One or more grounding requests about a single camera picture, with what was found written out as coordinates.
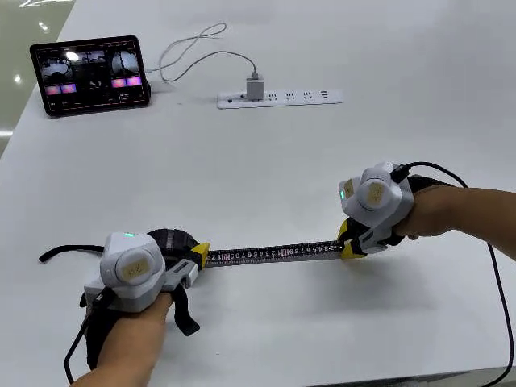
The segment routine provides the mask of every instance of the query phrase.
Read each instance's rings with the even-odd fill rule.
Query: power strip
[[[217,97],[219,109],[241,107],[324,105],[344,102],[341,90],[266,90],[261,101],[248,101],[245,92],[222,93]]]

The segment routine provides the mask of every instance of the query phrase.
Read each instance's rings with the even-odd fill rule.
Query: tablet screen
[[[49,113],[148,101],[135,41],[81,43],[62,47],[41,45],[33,52]]]

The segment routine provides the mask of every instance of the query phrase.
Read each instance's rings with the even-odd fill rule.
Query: black strap
[[[53,256],[57,254],[61,254],[62,252],[75,252],[75,251],[84,251],[84,252],[104,252],[104,246],[95,246],[94,244],[66,244],[64,246],[58,246],[45,252],[40,257],[40,262],[42,264],[46,264]]]
[[[174,303],[176,304],[176,311],[174,313],[174,321],[177,327],[185,336],[190,336],[200,329],[199,324],[190,316],[188,311],[188,297],[186,296],[185,288],[179,284],[172,292]]]

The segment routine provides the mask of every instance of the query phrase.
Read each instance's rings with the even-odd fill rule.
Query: plug
[[[264,99],[265,82],[264,78],[256,71],[247,78],[245,99],[248,101],[261,101]]]

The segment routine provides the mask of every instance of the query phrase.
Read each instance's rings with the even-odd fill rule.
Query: white table
[[[49,119],[34,92],[0,162],[2,384],[65,383],[98,258],[38,264],[56,245],[158,227],[212,248],[331,239],[338,182],[382,160],[433,160],[514,189],[515,11],[510,0],[77,1],[61,40],[134,34],[152,67],[171,40],[225,20],[226,37],[191,60],[245,52],[267,88],[338,88],[346,102],[217,110],[216,94],[250,71],[235,58],[171,89],[151,78],[167,91],[146,109]],[[516,267],[498,255],[516,320]],[[152,385],[316,385],[507,360],[488,252],[457,233],[346,264],[208,269],[189,296],[202,329],[185,338],[171,320]],[[86,371],[84,347],[72,367]]]

